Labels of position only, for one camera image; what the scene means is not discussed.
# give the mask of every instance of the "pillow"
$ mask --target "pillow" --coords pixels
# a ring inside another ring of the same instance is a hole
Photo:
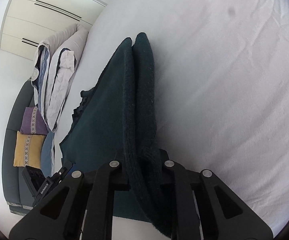
[[[56,50],[50,61],[43,112],[46,124],[53,132],[57,129],[87,36],[88,30],[77,24],[76,32]]]
[[[13,166],[28,165],[40,169],[41,148],[45,138],[45,135],[27,135],[18,131]]]
[[[50,131],[43,143],[43,147],[41,149],[41,157],[40,157],[40,170],[43,172],[45,177],[51,177],[52,172],[52,142],[55,134]]]
[[[46,124],[36,106],[26,107],[20,132],[22,134],[48,134]]]

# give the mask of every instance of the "mattress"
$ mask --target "mattress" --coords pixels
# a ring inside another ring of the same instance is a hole
[[[277,235],[289,220],[289,0],[112,0],[63,108],[55,171],[80,91],[140,32],[155,60],[159,147],[189,170],[212,170]],[[164,239],[145,222],[114,219],[113,239],[144,232]]]

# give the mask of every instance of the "wrinkled fabric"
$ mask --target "wrinkled fabric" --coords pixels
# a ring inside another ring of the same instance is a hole
[[[37,48],[32,74],[35,104],[53,132],[57,129],[57,121],[75,76],[87,35],[87,29],[80,24],[74,24],[40,42]]]
[[[82,100],[79,106],[76,109],[74,109],[74,113],[72,114],[71,129],[75,127],[76,123],[79,121],[80,116],[83,114],[83,111],[85,110],[86,106],[91,100],[92,91],[93,91],[93,88],[88,91],[81,91],[80,96]]]
[[[78,107],[77,119],[60,144],[63,162],[77,164],[82,172],[109,163],[123,148],[123,81],[125,66],[132,62],[131,43],[129,38],[123,40],[93,90],[82,92],[87,100]],[[149,221],[132,190],[115,192],[113,214]]]

